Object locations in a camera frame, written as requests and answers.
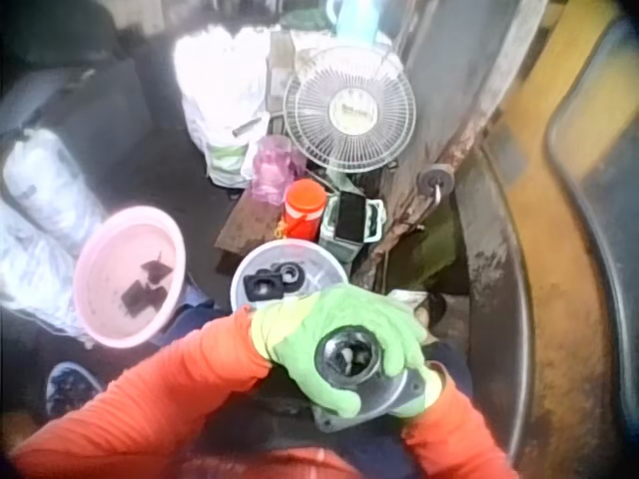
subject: black phone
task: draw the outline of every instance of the black phone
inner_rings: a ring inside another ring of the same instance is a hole
[[[337,206],[334,237],[354,243],[363,243],[366,229],[366,197],[341,192]]]

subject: fan grille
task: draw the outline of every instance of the fan grille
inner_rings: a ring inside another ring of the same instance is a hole
[[[345,173],[387,164],[414,130],[408,80],[372,49],[315,54],[289,82],[284,105],[287,130],[298,147],[316,163]]]

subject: glove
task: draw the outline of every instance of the glove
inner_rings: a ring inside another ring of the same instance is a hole
[[[424,377],[429,373],[436,375],[424,365],[420,344],[427,332],[414,319],[412,310],[349,284],[259,309],[254,313],[251,338],[258,353],[285,367],[311,401],[342,417],[355,417],[361,407],[359,396],[331,386],[315,367],[320,341],[343,326],[363,326],[375,335],[383,350],[382,368],[386,375],[395,376],[406,367],[420,370]],[[398,414],[421,412],[426,404],[423,400],[412,402],[410,410],[402,408]]]

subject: red shirt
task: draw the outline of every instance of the red shirt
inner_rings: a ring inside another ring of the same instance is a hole
[[[182,451],[232,392],[271,365],[255,350],[251,318],[217,319],[125,371],[79,411],[47,424],[11,454],[26,478],[352,478],[327,449],[251,457],[188,457]],[[406,423],[403,438],[428,477],[513,478],[481,415],[448,378],[441,396]]]

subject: pink bowl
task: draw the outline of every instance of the pink bowl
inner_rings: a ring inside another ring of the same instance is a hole
[[[121,300],[137,279],[146,283],[140,268],[160,259],[173,272],[161,285],[168,295],[158,312],[147,307],[132,317]],[[78,259],[73,277],[76,311],[87,332],[111,347],[133,347],[156,334],[172,316],[181,296],[187,256],[182,233],[166,213],[134,207],[116,213],[91,236]]]

